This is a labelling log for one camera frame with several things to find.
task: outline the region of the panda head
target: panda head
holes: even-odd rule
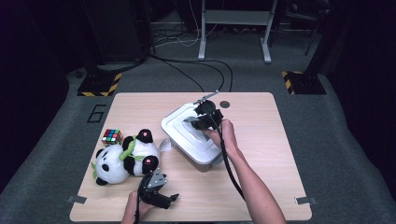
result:
[[[129,175],[120,160],[123,152],[122,146],[112,145],[105,149],[100,149],[96,154],[95,170],[97,173],[96,184],[103,186],[106,184],[119,184]]]

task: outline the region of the panda plush toy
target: panda plush toy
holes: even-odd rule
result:
[[[160,164],[160,150],[151,131],[142,129],[138,135],[126,137],[122,145],[112,145],[96,153],[96,184],[119,184],[129,175],[143,176]]]

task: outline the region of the gray carpet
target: gray carpet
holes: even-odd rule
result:
[[[396,204],[377,169],[367,160],[348,131],[343,109],[325,76],[319,76],[326,95],[289,95],[282,70],[304,71],[319,38],[304,56],[308,38],[279,34],[270,48],[273,62],[265,64],[259,38],[262,35],[226,35],[209,40],[208,60],[221,60],[233,70],[232,91],[268,91],[275,98],[305,191],[319,204],[304,223],[396,223]],[[169,44],[157,48],[157,56],[195,60],[199,45]],[[221,63],[225,77],[221,91],[228,91],[231,76]],[[195,79],[205,91],[214,91],[221,77],[206,66],[173,63]],[[82,81],[67,76],[70,91],[63,107],[31,155],[0,195],[0,223],[71,223],[71,203],[78,193],[92,151],[103,127],[114,95],[77,96]],[[200,91],[176,69],[148,58],[136,69],[123,73],[117,92]],[[87,123],[96,105],[104,117]]]

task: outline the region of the human arm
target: human arm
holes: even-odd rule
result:
[[[134,190],[129,193],[128,202],[125,205],[125,211],[122,218],[121,224],[133,224],[134,223],[134,213],[136,211],[136,202],[138,200],[137,191]],[[154,206],[144,202],[139,203],[139,213],[140,218],[144,217],[145,214]]]
[[[228,119],[224,119],[221,122],[220,129],[227,155],[238,175],[239,183],[247,203],[247,210],[250,213],[253,223],[286,223],[282,210],[273,194],[253,171],[245,159],[244,154],[239,149],[233,124]],[[220,147],[220,138],[217,130],[205,130],[204,133]]]

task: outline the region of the container lid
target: container lid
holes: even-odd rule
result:
[[[221,150],[200,130],[192,127],[190,120],[197,118],[197,105],[185,104],[163,119],[163,131],[191,159],[199,164],[209,164],[218,157]]]

